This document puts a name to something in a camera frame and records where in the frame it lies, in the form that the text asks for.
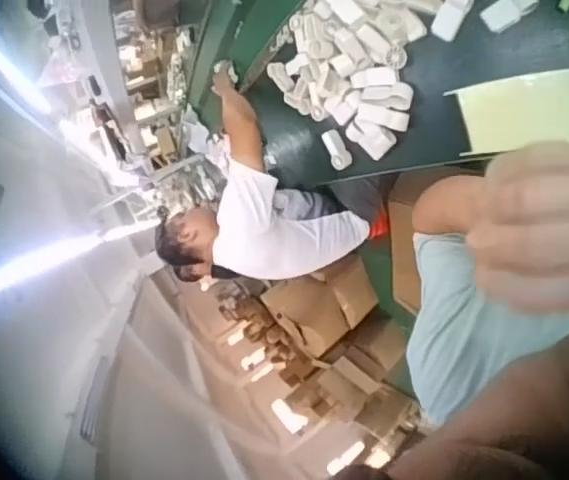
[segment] light blue shirt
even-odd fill
[[[414,243],[422,307],[406,356],[422,408],[441,425],[513,360],[568,336],[569,315],[522,315],[489,302],[462,235],[417,234]]]

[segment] person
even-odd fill
[[[250,278],[281,280],[316,271],[368,238],[383,211],[375,180],[333,188],[348,210],[319,193],[278,190],[277,179],[265,170],[256,114],[226,69],[215,75],[214,92],[222,101],[231,149],[227,185],[217,214],[198,207],[172,218],[160,215],[160,258],[174,267],[194,266],[189,279],[217,266]]]
[[[415,204],[413,229],[422,306],[406,356],[441,425],[513,360],[569,336],[569,145],[440,180]]]
[[[333,477],[391,479],[569,480],[569,337],[508,366],[406,455]]]

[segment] hand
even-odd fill
[[[228,73],[228,65],[223,63],[220,65],[218,72],[213,74],[213,93],[222,96],[224,92],[229,90],[235,90],[235,85]]]
[[[569,145],[495,158],[482,199],[467,235],[478,288],[520,311],[569,311]]]

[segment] red object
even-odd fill
[[[388,234],[389,232],[389,222],[388,222],[388,215],[386,214],[386,210],[382,209],[378,214],[377,218],[371,225],[371,231],[368,234],[369,240],[374,238],[379,238],[383,235]]]

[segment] beige paper sheet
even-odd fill
[[[457,94],[471,141],[481,154],[536,141],[569,142],[569,70],[499,80]]]

